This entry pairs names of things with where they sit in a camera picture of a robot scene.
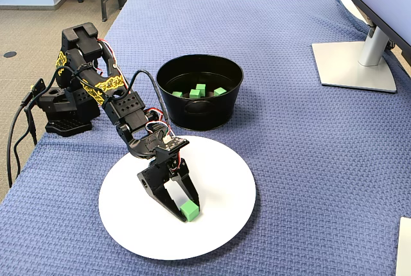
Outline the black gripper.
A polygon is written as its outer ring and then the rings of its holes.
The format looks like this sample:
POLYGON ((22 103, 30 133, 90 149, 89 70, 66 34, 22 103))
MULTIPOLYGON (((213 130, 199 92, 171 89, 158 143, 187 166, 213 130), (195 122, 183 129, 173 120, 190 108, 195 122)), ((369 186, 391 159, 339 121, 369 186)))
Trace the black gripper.
POLYGON ((189 169, 180 152, 171 152, 164 148, 155 149, 155 159, 149 167, 137 174, 144 189, 157 203, 182 222, 187 222, 184 214, 199 214, 200 203, 197 190, 189 177, 189 169), (178 183, 188 200, 177 207, 164 184, 169 180, 178 183))

